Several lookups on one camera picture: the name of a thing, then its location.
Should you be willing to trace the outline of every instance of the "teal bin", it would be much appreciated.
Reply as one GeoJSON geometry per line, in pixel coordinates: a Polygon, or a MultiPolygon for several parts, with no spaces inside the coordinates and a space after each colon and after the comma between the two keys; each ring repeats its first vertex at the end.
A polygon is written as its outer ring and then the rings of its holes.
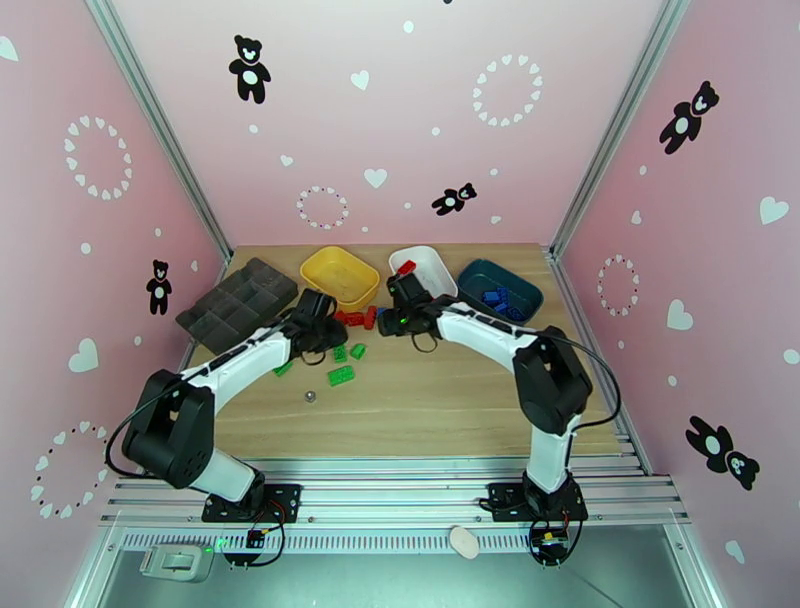
{"type": "Polygon", "coordinates": [[[544,302],[544,296],[538,287],[490,260],[470,262],[458,275],[457,284],[460,300],[476,310],[515,325],[525,325],[544,302]],[[522,313],[520,320],[511,319],[483,303],[483,294],[487,291],[497,291],[499,287],[508,289],[509,309],[519,310],[522,313]]]}

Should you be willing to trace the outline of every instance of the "pink backdrop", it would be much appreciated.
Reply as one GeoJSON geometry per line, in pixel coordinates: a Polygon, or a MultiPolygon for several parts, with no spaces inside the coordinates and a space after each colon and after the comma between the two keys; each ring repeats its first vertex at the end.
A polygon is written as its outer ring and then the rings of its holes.
{"type": "Polygon", "coordinates": [[[0,15],[0,603],[57,606],[113,485],[104,441],[179,363],[174,316],[221,260],[83,3],[0,15]],[[153,259],[169,263],[164,316],[153,259]]]}
{"type": "Polygon", "coordinates": [[[234,245],[548,243],[660,6],[114,4],[234,245]],[[263,104],[237,94],[235,35],[263,44],[263,104]],[[437,216],[467,182],[477,198],[437,216]]]}
{"type": "Polygon", "coordinates": [[[800,591],[798,22],[796,2],[693,3],[566,256],[648,455],[743,608],[800,591]],[[705,80],[719,104],[665,154],[673,107],[705,80]],[[759,462],[752,491],[706,468],[690,416],[759,462]]]}

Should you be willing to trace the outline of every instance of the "white heart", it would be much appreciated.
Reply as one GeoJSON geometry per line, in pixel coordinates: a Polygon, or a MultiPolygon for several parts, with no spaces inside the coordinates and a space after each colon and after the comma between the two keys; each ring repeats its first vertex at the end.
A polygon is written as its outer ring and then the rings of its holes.
{"type": "Polygon", "coordinates": [[[686,331],[694,325],[694,317],[686,312],[681,300],[672,300],[667,311],[667,327],[686,331]]]}
{"type": "Polygon", "coordinates": [[[5,36],[0,36],[0,57],[8,59],[9,61],[19,61],[14,43],[5,36]]]}
{"type": "Polygon", "coordinates": [[[739,546],[739,543],[735,540],[729,540],[727,543],[725,543],[725,553],[730,555],[740,564],[744,564],[744,553],[742,552],[742,548],[739,546]]]}
{"type": "Polygon", "coordinates": [[[69,358],[70,371],[80,374],[93,370],[98,365],[97,345],[91,338],[84,338],[78,344],[78,352],[69,358]]]}
{"type": "Polygon", "coordinates": [[[761,223],[766,226],[772,222],[777,222],[784,215],[789,213],[789,205],[786,201],[776,201],[773,196],[765,196],[761,199],[761,223]]]}
{"type": "Polygon", "coordinates": [[[367,169],[364,171],[364,179],[373,188],[380,188],[387,177],[389,177],[389,174],[386,169],[367,169]]]}
{"type": "Polygon", "coordinates": [[[361,70],[355,74],[350,74],[350,82],[362,91],[366,91],[369,85],[369,72],[361,70]]]}

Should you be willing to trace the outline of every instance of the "yellow container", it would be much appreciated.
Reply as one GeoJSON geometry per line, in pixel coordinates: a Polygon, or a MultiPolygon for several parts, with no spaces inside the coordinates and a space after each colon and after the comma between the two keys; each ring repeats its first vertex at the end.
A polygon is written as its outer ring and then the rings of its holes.
{"type": "Polygon", "coordinates": [[[323,247],[303,265],[300,276],[313,288],[333,296],[342,312],[364,308],[378,293],[378,271],[341,247],[323,247]]]}

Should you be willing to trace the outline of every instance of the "wooden tabletop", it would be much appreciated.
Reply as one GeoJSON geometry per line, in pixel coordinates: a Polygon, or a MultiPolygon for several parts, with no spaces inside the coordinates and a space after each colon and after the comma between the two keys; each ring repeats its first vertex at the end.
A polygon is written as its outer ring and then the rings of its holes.
{"type": "MultiPolygon", "coordinates": [[[[403,245],[345,247],[381,275],[372,301],[391,306],[386,289],[389,254],[403,245]]],[[[228,273],[260,258],[306,286],[300,264],[318,247],[239,247],[228,273]]],[[[488,258],[530,281],[544,294],[532,327],[556,325],[577,339],[544,255],[537,245],[439,245],[454,278],[475,258],[488,258]]],[[[468,348],[440,342],[432,354],[417,352],[408,337],[382,337],[377,328],[348,328],[348,350],[367,347],[364,358],[347,362],[355,380],[331,388],[327,372],[340,367],[328,354],[321,365],[300,360],[282,377],[267,374],[242,391],[217,417],[216,445],[240,458],[519,456],[530,449],[531,426],[520,411],[513,377],[500,365],[468,348]],[[316,401],[307,403],[307,391],[316,401]]],[[[432,342],[420,336],[421,348],[432,342]]],[[[213,357],[203,346],[190,365],[213,357]]],[[[589,399],[583,421],[607,415],[599,390],[589,399]]],[[[611,427],[583,429],[576,454],[616,454],[611,427]]]]}

